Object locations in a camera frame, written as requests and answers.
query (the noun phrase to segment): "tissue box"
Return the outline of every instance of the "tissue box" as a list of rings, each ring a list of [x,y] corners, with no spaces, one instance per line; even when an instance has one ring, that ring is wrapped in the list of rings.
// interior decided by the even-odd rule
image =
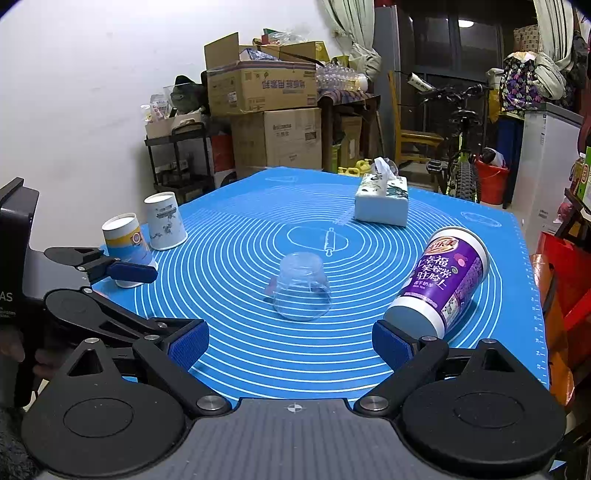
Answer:
[[[366,173],[355,194],[355,219],[361,222],[406,226],[408,187],[405,177],[385,181],[381,174]]]

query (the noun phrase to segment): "clear plastic cup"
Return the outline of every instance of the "clear plastic cup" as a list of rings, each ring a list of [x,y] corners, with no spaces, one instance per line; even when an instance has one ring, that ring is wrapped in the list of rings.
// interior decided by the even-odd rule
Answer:
[[[279,265],[273,306],[281,316],[299,322],[314,320],[330,309],[330,286],[318,255],[286,255]]]

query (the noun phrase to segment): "box flap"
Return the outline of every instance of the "box flap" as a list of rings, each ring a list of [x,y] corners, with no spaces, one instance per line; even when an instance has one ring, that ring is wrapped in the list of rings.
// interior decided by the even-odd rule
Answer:
[[[238,32],[205,45],[205,66],[208,70],[238,61],[240,45]]]

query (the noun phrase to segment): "blue gripper pad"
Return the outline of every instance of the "blue gripper pad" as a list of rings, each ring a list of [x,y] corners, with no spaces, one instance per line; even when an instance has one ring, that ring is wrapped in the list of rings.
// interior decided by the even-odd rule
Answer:
[[[415,339],[384,320],[374,323],[371,339],[375,352],[393,371],[408,362],[417,351]]]
[[[199,324],[187,332],[181,332],[181,336],[173,340],[168,347],[168,357],[185,370],[189,370],[209,346],[207,323],[203,320],[196,320],[196,322]]]

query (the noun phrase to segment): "finger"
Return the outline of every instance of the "finger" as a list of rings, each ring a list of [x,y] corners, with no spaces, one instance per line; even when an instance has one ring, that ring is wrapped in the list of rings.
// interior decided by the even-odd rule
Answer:
[[[33,367],[33,373],[44,380],[51,380],[55,376],[56,372],[57,369],[48,367],[46,365],[35,365]]]
[[[60,368],[66,358],[72,353],[72,349],[46,349],[40,348],[35,352],[35,360],[41,365],[46,365],[52,368]]]
[[[22,362],[25,350],[22,348],[21,332],[12,326],[0,327],[0,353]]]

